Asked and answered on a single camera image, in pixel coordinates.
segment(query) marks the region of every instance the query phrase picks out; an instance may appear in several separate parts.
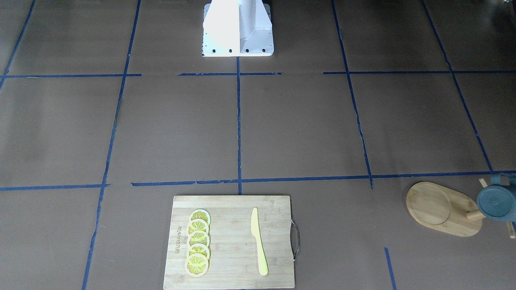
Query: blue tape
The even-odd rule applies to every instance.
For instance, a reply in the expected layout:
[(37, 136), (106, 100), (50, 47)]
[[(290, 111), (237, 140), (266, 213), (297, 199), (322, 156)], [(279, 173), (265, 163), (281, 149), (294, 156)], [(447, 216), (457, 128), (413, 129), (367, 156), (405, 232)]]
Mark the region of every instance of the blue tape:
[(370, 71), (370, 72), (349, 72), (350, 74), (439, 74), (450, 73), (449, 71)]
[(244, 179), (242, 182), (283, 182), (283, 181), (317, 181), (317, 180), (349, 180), (349, 179), (368, 179), (369, 175), (350, 175), (350, 176), (315, 176), (315, 177), (291, 177), (291, 178), (254, 178)]
[(351, 101), (353, 102), (353, 109), (355, 110), (355, 114), (357, 115), (358, 131), (360, 133), (360, 138), (362, 139), (362, 148), (364, 150), (365, 165), (367, 167), (367, 174), (369, 175), (369, 182), (371, 184), (371, 189), (372, 189), (373, 188), (373, 178), (371, 177), (371, 167), (369, 166), (369, 158), (367, 157), (367, 149), (365, 147), (364, 133), (362, 132), (362, 126), (360, 125), (360, 117), (358, 114), (357, 103), (356, 103), (355, 97), (354, 97), (353, 85), (351, 84), (351, 75), (349, 74), (348, 61), (346, 59), (346, 52), (344, 51), (344, 43), (342, 42), (341, 27), (338, 24), (337, 11), (335, 9), (334, 0), (331, 0), (331, 7), (333, 9), (333, 17), (335, 18), (335, 26), (337, 27), (338, 41), (341, 44), (342, 59), (344, 60), (344, 68), (346, 69), (346, 76), (348, 79), (349, 92), (351, 93)]
[(2, 89), (2, 86), (4, 85), (4, 81), (6, 79), (7, 74), (9, 73), (9, 70), (11, 69), (12, 61), (14, 60), (14, 55), (16, 54), (16, 51), (18, 50), (18, 46), (20, 46), (20, 42), (22, 41), (23, 34), (25, 33), (25, 29), (27, 29), (27, 24), (29, 23), (30, 17), (32, 16), (32, 11), (34, 9), (34, 4), (36, 3), (36, 0), (33, 0), (30, 4), (29, 12), (27, 13), (27, 18), (25, 18), (25, 23), (23, 23), (22, 31), (20, 31), (20, 35), (18, 35), (18, 39), (16, 40), (16, 44), (14, 45), (14, 49), (12, 50), (11, 56), (9, 57), (9, 62), (7, 63), (7, 66), (5, 67), (4, 76), (2, 77), (2, 80), (0, 80), (0, 90)]
[(322, 74), (346, 74), (346, 72), (322, 72)]
[(389, 275), (391, 276), (392, 290), (397, 290), (396, 281), (394, 280), (394, 272), (392, 271), (391, 256), (389, 255), (389, 249), (387, 247), (385, 247), (383, 249), (385, 250), (385, 258), (387, 259), (387, 266), (389, 267)]
[(240, 75), (282, 75), (282, 72), (240, 73)]
[[(217, 76), (217, 75), (237, 75), (238, 73), (180, 73), (178, 76)], [(240, 73), (240, 75), (282, 75), (282, 72), (257, 72)]]
[(174, 182), (131, 182), (132, 186), (165, 186), (165, 185), (191, 185), (191, 184), (221, 184), (238, 183), (238, 179), (204, 180), (204, 181), (174, 181)]
[(516, 73), (516, 71), (453, 71), (454, 73)]
[[(453, 71), (454, 73), (498, 73), (498, 74), (513, 74), (516, 71)], [(452, 73), (451, 71), (350, 71), (350, 74), (440, 74)], [(346, 72), (323, 72), (322, 74), (346, 74)]]
[(180, 73), (178, 76), (236, 75), (236, 73)]
[(441, 39), (439, 38), (439, 34), (437, 33), (437, 29), (433, 24), (432, 17), (430, 17), (430, 13), (428, 12), (428, 8), (426, 7), (425, 1), (421, 0), (421, 3), (423, 5), (423, 8), (425, 9), (426, 16), (428, 17), (428, 21), (430, 22), (430, 25), (432, 26), (432, 30), (434, 35), (436, 36), (437, 42), (439, 44), (439, 47), (441, 48), (441, 52), (443, 53), (444, 60), (446, 61), (446, 64), (448, 65), (448, 69), (451, 72), (451, 75), (453, 77), (453, 81), (455, 83), (455, 87), (457, 88), (457, 92), (459, 93), (460, 100), (462, 101), (462, 105), (464, 106), (464, 110), (466, 111), (467, 117), (470, 120), (471, 127), (473, 128), (473, 131), (475, 132), (475, 136), (477, 137), (478, 144), (480, 145), (480, 149), (482, 150), (482, 154), (484, 155), (484, 159), (486, 160), (487, 166), (489, 167), (490, 171), (493, 171), (493, 167), (491, 166), (491, 162), (489, 161), (489, 158), (487, 156), (487, 152), (483, 146), (482, 139), (480, 138), (480, 134), (478, 133), (477, 127), (475, 126), (475, 122), (473, 122), (473, 118), (471, 117), (470, 110), (467, 108), (466, 100), (464, 99), (464, 96), (462, 95), (462, 90), (460, 89), (459, 83), (457, 81), (457, 78), (455, 77), (455, 73), (452, 69), (452, 65), (448, 59), (448, 55), (444, 51), (443, 43), (441, 42)]
[(90, 249), (88, 251), (88, 259), (86, 261), (86, 269), (84, 270), (82, 290), (86, 290), (86, 286), (88, 284), (88, 277), (89, 277), (90, 267), (91, 267), (91, 259), (93, 257), (93, 250), (95, 248), (95, 239), (96, 239), (97, 230), (99, 229), (99, 219), (100, 219), (100, 212), (101, 212), (101, 208), (102, 208), (101, 205), (102, 205), (102, 200), (104, 199), (104, 191), (105, 191), (106, 183), (107, 183), (107, 173), (109, 171), (109, 163), (111, 161), (111, 153), (113, 151), (113, 143), (115, 141), (115, 133), (117, 131), (117, 117), (118, 117), (118, 113), (120, 111), (120, 103), (122, 102), (122, 97), (123, 97), (123, 93), (124, 93), (125, 79), (126, 79), (126, 75), (127, 75), (127, 70), (129, 68), (129, 60), (131, 59), (131, 51), (133, 49), (133, 41), (134, 41), (134, 35), (136, 32), (136, 24), (138, 23), (140, 4), (141, 4), (141, 0), (138, 0), (138, 5), (136, 6), (136, 13), (134, 16), (133, 31), (131, 33), (131, 40), (129, 42), (129, 48), (127, 49), (127, 58), (125, 60), (124, 76), (122, 77), (122, 84), (120, 86), (120, 93), (118, 95), (118, 103), (117, 103), (117, 110), (115, 113), (115, 120), (113, 121), (113, 128), (111, 131), (111, 139), (109, 141), (109, 149), (107, 151), (106, 169), (104, 170), (104, 175), (102, 177), (102, 186), (100, 189), (99, 202), (97, 204), (97, 213), (96, 213), (96, 219), (95, 219), (95, 230), (93, 231), (93, 235), (91, 237)]
[[(440, 172), (440, 173), (405, 173), (405, 174), (375, 174), (373, 179), (387, 178), (414, 178), (414, 177), (439, 177), (439, 176), (467, 176), (467, 175), (489, 175), (492, 173), (515, 174), (516, 170), (505, 171), (464, 171), (464, 172)], [(255, 182), (286, 182), (286, 181), (322, 181), (322, 180), (354, 180), (369, 179), (369, 175), (344, 175), (344, 176), (310, 176), (310, 177), (286, 177), (286, 178), (253, 178), (241, 179), (242, 183)], [(131, 183), (133, 186), (164, 186), (164, 185), (191, 185), (191, 184), (220, 184), (239, 183), (238, 179), (204, 180), (204, 181), (171, 181), (171, 182), (141, 182)]]
[[(432, 74), (450, 73), (449, 71), (356, 71), (349, 74)], [(322, 74), (346, 74), (346, 72), (323, 72)]]
[(240, 141), (240, 57), (236, 58), (236, 107), (238, 121), (238, 194), (242, 195), (242, 151)]
[(142, 76), (141, 73), (113, 73), (113, 74), (28, 74), (28, 75), (6, 75), (5, 78), (43, 78), (43, 77), (121, 77), (121, 76)]
[(73, 189), (73, 188), (100, 188), (102, 184), (77, 184), (77, 185), (43, 185), (43, 186), (12, 186), (0, 187), (0, 191), (15, 190), (46, 190), (46, 189)]

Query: bamboo cutting board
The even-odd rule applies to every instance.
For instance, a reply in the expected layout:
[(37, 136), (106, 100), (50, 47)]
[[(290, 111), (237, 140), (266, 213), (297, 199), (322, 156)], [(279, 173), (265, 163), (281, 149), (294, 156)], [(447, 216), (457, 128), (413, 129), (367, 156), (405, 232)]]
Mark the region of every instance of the bamboo cutting board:
[[(258, 271), (251, 212), (258, 208), (269, 273)], [(202, 208), (211, 215), (208, 271), (200, 277), (185, 270), (190, 214)], [(164, 290), (293, 288), (289, 196), (175, 196), (165, 265)]]

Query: plastic knife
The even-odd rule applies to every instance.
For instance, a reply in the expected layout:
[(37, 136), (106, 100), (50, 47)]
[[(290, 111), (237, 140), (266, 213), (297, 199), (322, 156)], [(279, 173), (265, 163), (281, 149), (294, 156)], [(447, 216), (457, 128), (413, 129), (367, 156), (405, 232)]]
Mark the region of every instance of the plastic knife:
[(253, 208), (251, 213), (251, 234), (256, 238), (256, 251), (258, 254), (258, 270), (260, 275), (265, 276), (269, 273), (267, 260), (263, 251), (262, 236), (260, 235), (260, 224), (258, 223), (258, 208)]

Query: metal handle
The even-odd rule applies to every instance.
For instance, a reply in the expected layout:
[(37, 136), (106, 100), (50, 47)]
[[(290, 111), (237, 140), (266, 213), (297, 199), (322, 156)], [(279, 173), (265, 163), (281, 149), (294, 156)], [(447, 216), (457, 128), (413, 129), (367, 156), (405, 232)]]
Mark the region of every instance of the metal handle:
[(292, 251), (292, 255), (293, 255), (293, 258), (294, 258), (294, 262), (295, 262), (296, 261), (297, 253), (299, 252), (299, 248), (301, 247), (301, 239), (300, 239), (300, 236), (299, 236), (299, 229), (297, 228), (296, 223), (294, 222), (293, 219), (291, 219), (291, 222), (292, 222), (291, 228), (292, 228), (292, 226), (294, 226), (294, 228), (296, 228), (296, 233), (297, 233), (297, 250), (295, 252)]

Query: mug handle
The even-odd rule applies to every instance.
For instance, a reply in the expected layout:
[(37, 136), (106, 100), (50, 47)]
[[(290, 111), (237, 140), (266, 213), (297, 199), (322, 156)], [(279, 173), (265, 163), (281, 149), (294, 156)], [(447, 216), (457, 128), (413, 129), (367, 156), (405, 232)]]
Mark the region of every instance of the mug handle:
[(497, 173), (491, 175), (491, 184), (492, 185), (502, 185), (502, 176), (507, 176), (509, 179), (509, 184), (511, 186), (516, 186), (516, 174), (505, 174), (505, 173)]

